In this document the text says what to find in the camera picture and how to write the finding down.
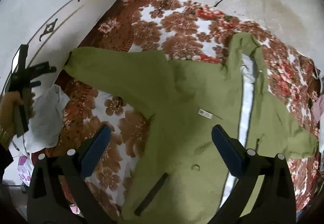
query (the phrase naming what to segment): bed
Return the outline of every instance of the bed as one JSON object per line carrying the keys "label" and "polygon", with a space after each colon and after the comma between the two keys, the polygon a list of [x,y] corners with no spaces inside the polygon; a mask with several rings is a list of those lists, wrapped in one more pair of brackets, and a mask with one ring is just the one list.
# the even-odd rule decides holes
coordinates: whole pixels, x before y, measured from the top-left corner
{"label": "bed", "polygon": [[[250,32],[262,44],[268,68],[268,90],[317,137],[318,124],[315,124],[311,106],[320,92],[318,70],[311,59],[285,45],[257,23],[193,1],[117,0],[80,46],[121,52],[158,49],[163,50],[169,60],[225,64],[228,44],[237,32]],[[132,183],[136,163],[145,149],[149,121],[123,99],[74,80],[64,71],[55,83],[71,101],[65,108],[58,145],[47,149],[46,153],[58,156],[68,149],[78,148],[101,124],[109,125],[111,141],[86,183],[102,208],[116,220]],[[318,152],[311,158],[288,160],[297,211],[314,195],[319,161]],[[73,202],[64,178],[61,184],[65,196]]]}

